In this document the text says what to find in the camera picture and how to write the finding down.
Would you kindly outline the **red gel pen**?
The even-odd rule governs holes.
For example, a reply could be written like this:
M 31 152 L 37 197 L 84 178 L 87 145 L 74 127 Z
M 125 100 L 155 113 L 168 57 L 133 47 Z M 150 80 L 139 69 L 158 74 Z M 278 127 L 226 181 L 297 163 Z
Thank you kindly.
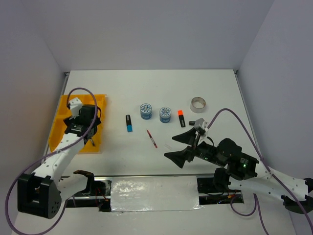
M 148 136 L 149 136 L 150 140 L 152 141 L 152 143 L 153 143 L 154 147 L 155 147 L 155 148 L 158 148 L 158 146 L 157 146 L 157 144 L 156 144 L 156 142 L 155 142 L 154 138 L 152 137 L 152 135 L 151 135 L 150 131 L 146 129 L 146 132 L 147 132 L 147 134 L 148 134 Z

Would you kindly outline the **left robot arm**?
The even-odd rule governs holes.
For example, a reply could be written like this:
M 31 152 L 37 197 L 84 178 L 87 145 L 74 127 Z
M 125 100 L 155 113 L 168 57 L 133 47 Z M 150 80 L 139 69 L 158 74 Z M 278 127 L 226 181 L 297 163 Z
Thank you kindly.
M 91 195 L 96 189 L 94 174 L 76 170 L 62 179 L 63 172 L 76 154 L 97 133 L 101 124 L 101 109 L 91 104 L 69 105 L 72 115 L 65 118 L 65 133 L 55 149 L 32 173 L 23 173 L 18 178 L 18 211 L 52 219 L 61 203 L 81 192 Z

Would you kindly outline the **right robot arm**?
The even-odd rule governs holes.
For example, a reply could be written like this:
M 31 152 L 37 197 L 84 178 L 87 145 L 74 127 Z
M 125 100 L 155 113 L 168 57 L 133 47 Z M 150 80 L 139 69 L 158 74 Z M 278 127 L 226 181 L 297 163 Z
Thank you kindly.
M 242 152 L 233 140 L 223 139 L 217 146 L 201 140 L 203 131 L 195 128 L 174 136 L 172 139 L 187 144 L 182 151 L 167 152 L 164 156 L 183 168 L 185 162 L 202 159 L 217 166 L 212 185 L 218 192 L 250 191 L 282 200 L 284 207 L 294 213 L 309 213 L 313 210 L 311 178 L 297 179 L 266 169 L 257 158 Z

